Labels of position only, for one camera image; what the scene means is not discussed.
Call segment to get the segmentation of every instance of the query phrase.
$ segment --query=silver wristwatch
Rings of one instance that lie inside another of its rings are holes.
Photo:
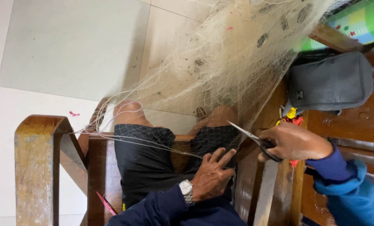
[[[187,203],[187,206],[195,205],[193,200],[193,184],[190,183],[188,180],[182,181],[179,184],[181,193],[184,195],[184,199]]]

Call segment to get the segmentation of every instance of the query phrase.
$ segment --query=person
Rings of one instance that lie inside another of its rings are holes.
[[[150,124],[138,102],[121,102],[114,115],[123,211],[107,226],[247,225],[230,204],[238,135],[227,122],[237,124],[233,107],[215,108],[190,131],[192,152],[204,156],[190,157],[183,174],[176,174],[170,161],[174,134]],[[262,131],[260,138],[275,143],[270,153],[315,168],[314,188],[328,197],[337,225],[374,225],[374,185],[362,162],[346,162],[336,146],[292,123]],[[268,160],[263,153],[258,159]]]

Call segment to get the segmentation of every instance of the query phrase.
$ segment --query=blue sleeve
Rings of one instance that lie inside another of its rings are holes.
[[[150,192],[141,202],[113,216],[106,226],[170,225],[175,216],[188,211],[178,184],[166,192]]]
[[[337,225],[374,226],[374,185],[365,178],[364,163],[344,161],[336,147],[330,157],[307,163],[320,174],[314,177],[314,189],[328,197],[327,207]]]

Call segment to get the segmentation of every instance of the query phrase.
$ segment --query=tangled net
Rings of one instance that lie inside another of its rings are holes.
[[[230,105],[237,109],[239,124],[250,129],[295,59],[297,52],[292,48],[314,29],[333,2],[267,0],[252,5],[250,0],[200,0],[202,8],[197,11],[202,12],[203,23],[185,32],[190,38],[181,39],[158,67],[103,107],[130,99],[144,109],[195,116],[197,107],[211,112]],[[156,114],[150,122],[161,117],[164,114]],[[178,126],[192,127],[185,121]]]

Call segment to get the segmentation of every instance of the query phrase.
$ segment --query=scissors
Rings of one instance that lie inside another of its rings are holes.
[[[268,148],[274,148],[275,147],[275,145],[270,140],[262,140],[262,139],[258,138],[257,136],[254,136],[252,133],[243,130],[239,126],[236,126],[235,124],[233,124],[233,123],[231,123],[229,121],[228,121],[228,123],[230,123],[230,125],[232,125],[235,128],[237,128],[239,131],[241,131],[242,133],[244,133],[249,138],[251,138],[253,141],[255,141],[260,146],[261,151],[264,152],[264,154],[266,156],[268,156],[270,159],[272,159],[275,162],[282,162],[283,161],[282,158],[276,157],[275,155],[273,155],[273,154],[271,154],[271,153],[269,153],[267,151]]]

